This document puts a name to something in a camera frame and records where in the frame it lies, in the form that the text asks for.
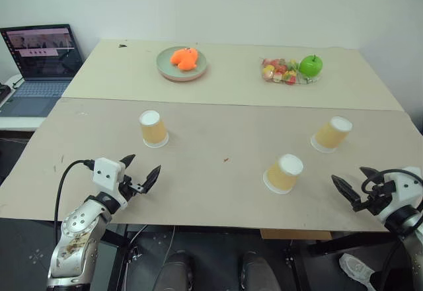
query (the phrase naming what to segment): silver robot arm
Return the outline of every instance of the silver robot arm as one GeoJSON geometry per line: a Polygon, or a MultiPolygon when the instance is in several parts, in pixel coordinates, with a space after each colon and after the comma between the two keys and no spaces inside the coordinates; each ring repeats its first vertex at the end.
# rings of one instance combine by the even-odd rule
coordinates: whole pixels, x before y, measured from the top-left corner
{"type": "Polygon", "coordinates": [[[420,169],[406,167],[377,171],[360,168],[367,180],[362,190],[368,194],[365,202],[344,179],[332,176],[338,191],[350,201],[353,211],[367,209],[389,231],[398,235],[410,256],[414,289],[423,291],[423,182],[420,169]],[[371,190],[367,185],[375,183],[371,190]]]}
{"type": "Polygon", "coordinates": [[[89,290],[98,244],[112,215],[124,209],[137,193],[147,193],[159,176],[160,166],[150,172],[142,185],[133,182],[125,175],[125,168],[134,157],[129,155],[119,162],[105,158],[94,161],[93,181],[100,192],[88,197],[63,220],[61,237],[50,261],[47,290],[89,290]]]}

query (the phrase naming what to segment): floor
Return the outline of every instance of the floor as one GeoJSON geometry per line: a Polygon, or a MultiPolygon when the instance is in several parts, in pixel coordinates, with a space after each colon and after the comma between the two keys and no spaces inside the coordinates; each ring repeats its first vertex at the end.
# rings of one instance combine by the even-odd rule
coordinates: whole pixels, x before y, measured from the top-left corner
{"type": "MultiPolygon", "coordinates": [[[[0,141],[0,175],[7,176],[19,158],[24,144],[0,141]]],[[[109,226],[118,230],[116,225],[109,226]]],[[[139,226],[130,226],[132,231],[139,226]]],[[[0,218],[0,290],[44,290],[53,251],[52,228],[30,220],[0,218]]],[[[142,256],[128,271],[128,291],[151,291],[171,242],[172,227],[149,226],[137,239],[142,256]]],[[[304,247],[310,241],[302,241],[304,247]]],[[[194,288],[201,291],[238,290],[238,260],[246,251],[257,251],[273,268],[282,290],[296,290],[291,269],[285,263],[283,249],[290,241],[264,241],[257,232],[213,233],[176,231],[171,253],[185,250],[195,260],[194,288]]],[[[373,269],[380,270],[389,244],[348,251],[361,258],[373,269]]],[[[332,254],[310,257],[303,248],[303,261],[312,291],[366,290],[349,279],[340,269],[338,258],[332,254]]],[[[91,290],[107,290],[116,249],[105,243],[99,256],[91,290]]],[[[407,264],[404,250],[395,256],[396,267],[407,264]]]]}

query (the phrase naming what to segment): plate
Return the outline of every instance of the plate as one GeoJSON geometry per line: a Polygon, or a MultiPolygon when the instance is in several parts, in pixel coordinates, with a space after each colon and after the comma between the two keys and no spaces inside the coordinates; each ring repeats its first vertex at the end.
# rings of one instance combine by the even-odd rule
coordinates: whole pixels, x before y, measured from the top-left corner
{"type": "Polygon", "coordinates": [[[198,58],[196,62],[197,67],[195,69],[191,69],[190,71],[181,71],[177,65],[173,65],[171,63],[171,57],[174,51],[185,47],[186,46],[175,46],[173,48],[167,48],[157,56],[157,69],[161,75],[171,81],[192,81],[204,74],[207,68],[207,61],[203,53],[199,50],[197,50],[198,58]]]}

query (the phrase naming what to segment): desk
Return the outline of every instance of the desk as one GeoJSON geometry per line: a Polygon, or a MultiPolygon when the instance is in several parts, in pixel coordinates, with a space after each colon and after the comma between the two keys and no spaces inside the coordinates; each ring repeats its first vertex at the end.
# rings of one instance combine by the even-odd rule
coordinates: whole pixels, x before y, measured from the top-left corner
{"type": "Polygon", "coordinates": [[[174,83],[156,69],[157,54],[172,42],[101,40],[63,94],[71,98],[402,110],[357,50],[189,44],[208,60],[198,80],[174,83]],[[322,79],[311,85],[277,85],[260,76],[260,58],[322,57],[322,79]]]}
{"type": "MultiPolygon", "coordinates": [[[[1,101],[0,106],[2,106],[7,99],[9,99],[12,94],[15,92],[13,89],[13,83],[16,83],[22,77],[21,74],[12,76],[5,85],[8,85],[11,88],[11,92],[6,99],[1,101]]],[[[19,87],[24,81],[20,81],[16,84],[16,87],[19,87]]],[[[10,130],[10,131],[35,131],[45,118],[43,117],[0,117],[0,130],[10,130]]]]}
{"type": "MultiPolygon", "coordinates": [[[[402,111],[64,98],[0,187],[0,217],[51,220],[69,163],[131,153],[137,157],[128,175],[143,180],[159,164],[161,174],[148,195],[133,198],[113,222],[380,231],[370,213],[353,213],[330,175],[359,190],[360,166],[421,167],[422,138],[402,111]],[[146,109],[161,113],[171,136],[165,147],[143,144],[138,116],[146,109]],[[337,152],[317,152],[309,138],[334,115],[349,118],[354,130],[337,152]],[[264,170],[283,153],[298,155],[305,166],[288,195],[262,182],[264,170]]],[[[63,187],[59,217],[95,193],[91,172],[75,167],[63,187]]]]}

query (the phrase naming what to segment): orange plush toy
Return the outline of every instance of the orange plush toy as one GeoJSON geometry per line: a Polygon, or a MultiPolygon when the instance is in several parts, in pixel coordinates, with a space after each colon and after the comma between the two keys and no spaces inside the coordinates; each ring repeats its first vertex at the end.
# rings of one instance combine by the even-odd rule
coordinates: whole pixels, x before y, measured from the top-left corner
{"type": "Polygon", "coordinates": [[[197,67],[197,58],[198,52],[195,48],[183,48],[173,53],[171,63],[178,64],[178,68],[181,71],[190,71],[197,67]]]}

